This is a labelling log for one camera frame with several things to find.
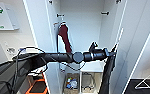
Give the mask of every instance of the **open cabinet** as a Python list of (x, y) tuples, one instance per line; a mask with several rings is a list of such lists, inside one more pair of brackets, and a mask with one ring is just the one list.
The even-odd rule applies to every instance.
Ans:
[[(73, 53), (88, 51), (92, 42), (97, 42), (100, 48), (109, 47), (117, 11), (114, 0), (24, 0), (24, 5), (37, 46), (45, 52), (57, 52), (58, 28), (63, 21), (66, 22), (71, 36)], [(97, 61), (99, 72), (103, 72), (103, 65), (104, 62)], [(80, 68), (82, 65), (72, 63), (70, 66)], [(91, 72), (92, 64), (86, 63), (86, 66), (88, 72)], [(50, 94), (62, 94), (66, 73), (80, 73), (68, 67), (62, 73), (58, 62), (49, 63), (48, 67), (45, 79)]]

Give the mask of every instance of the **cable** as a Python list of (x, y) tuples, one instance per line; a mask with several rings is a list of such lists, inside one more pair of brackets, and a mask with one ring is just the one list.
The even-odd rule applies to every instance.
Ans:
[[(56, 62), (59, 62), (59, 61), (57, 61), (56, 59), (54, 59), (52, 56), (50, 56), (50, 58), (51, 58), (52, 60), (56, 61)], [(65, 66), (68, 66), (69, 68), (71, 68), (71, 69), (74, 70), (74, 71), (79, 71), (79, 70), (81, 70), (81, 69), (84, 67), (84, 65), (86, 64), (86, 62), (85, 62), (79, 69), (74, 69), (74, 68), (71, 67), (70, 65), (64, 64), (64, 63), (62, 63), (62, 62), (59, 62), (59, 63), (65, 65)]]
[(34, 48), (34, 49), (37, 49), (43, 53), (45, 53), (45, 51), (39, 49), (39, 48), (36, 48), (36, 47), (25, 47), (23, 48), (22, 50), (20, 50), (17, 54), (17, 57), (16, 57), (16, 71), (15, 71), (15, 74), (14, 74), (14, 79), (13, 79), (13, 82), (12, 82), (12, 92), (11, 94), (14, 94), (14, 90), (15, 90), (15, 85), (16, 85), (16, 80), (17, 80), (17, 74), (18, 74), (18, 58), (19, 58), (19, 55), (20, 53), (23, 51), (23, 50), (26, 50), (28, 48)]

